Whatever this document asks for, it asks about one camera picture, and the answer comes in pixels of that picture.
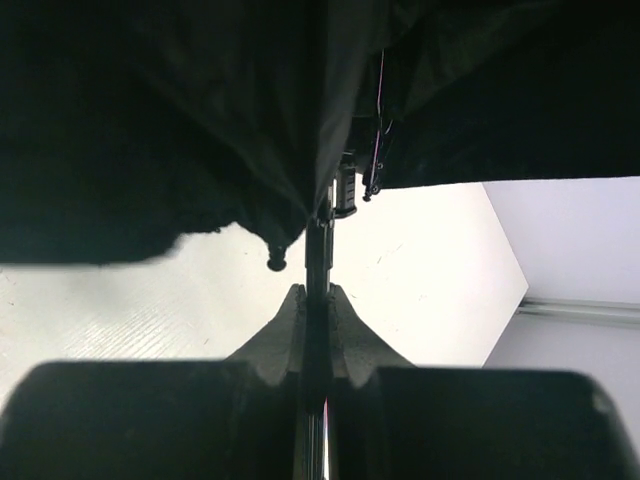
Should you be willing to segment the right aluminium frame post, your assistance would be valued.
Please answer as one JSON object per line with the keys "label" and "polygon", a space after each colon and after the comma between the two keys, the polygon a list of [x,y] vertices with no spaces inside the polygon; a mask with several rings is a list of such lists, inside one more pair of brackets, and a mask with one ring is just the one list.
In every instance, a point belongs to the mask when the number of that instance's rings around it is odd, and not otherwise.
{"label": "right aluminium frame post", "polygon": [[517,312],[525,315],[580,321],[630,324],[639,322],[639,305],[632,303],[525,298],[519,305]]}

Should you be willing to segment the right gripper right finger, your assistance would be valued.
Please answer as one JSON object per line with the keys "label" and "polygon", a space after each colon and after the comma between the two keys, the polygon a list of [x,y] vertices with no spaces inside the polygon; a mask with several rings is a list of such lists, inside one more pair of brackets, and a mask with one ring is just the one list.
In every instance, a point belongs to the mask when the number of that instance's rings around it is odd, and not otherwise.
{"label": "right gripper right finger", "polygon": [[635,479],[606,392],[553,370],[412,365],[333,286],[328,400],[334,479]]}

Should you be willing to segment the black folding umbrella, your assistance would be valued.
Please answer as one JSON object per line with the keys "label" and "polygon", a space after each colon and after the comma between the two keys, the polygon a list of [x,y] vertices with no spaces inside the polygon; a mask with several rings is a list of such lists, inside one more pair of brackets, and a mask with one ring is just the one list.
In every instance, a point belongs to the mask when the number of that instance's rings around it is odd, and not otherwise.
{"label": "black folding umbrella", "polygon": [[633,1],[5,1],[1,259],[306,240],[304,475],[329,473],[334,223],[367,195],[639,172]]}

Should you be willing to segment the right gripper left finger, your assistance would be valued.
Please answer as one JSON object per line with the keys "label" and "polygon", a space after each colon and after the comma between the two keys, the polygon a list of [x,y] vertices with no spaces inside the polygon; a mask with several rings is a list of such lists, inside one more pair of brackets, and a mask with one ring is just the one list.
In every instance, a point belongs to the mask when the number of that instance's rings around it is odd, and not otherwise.
{"label": "right gripper left finger", "polygon": [[1,415],[5,479],[300,479],[302,286],[225,360],[60,361]]}

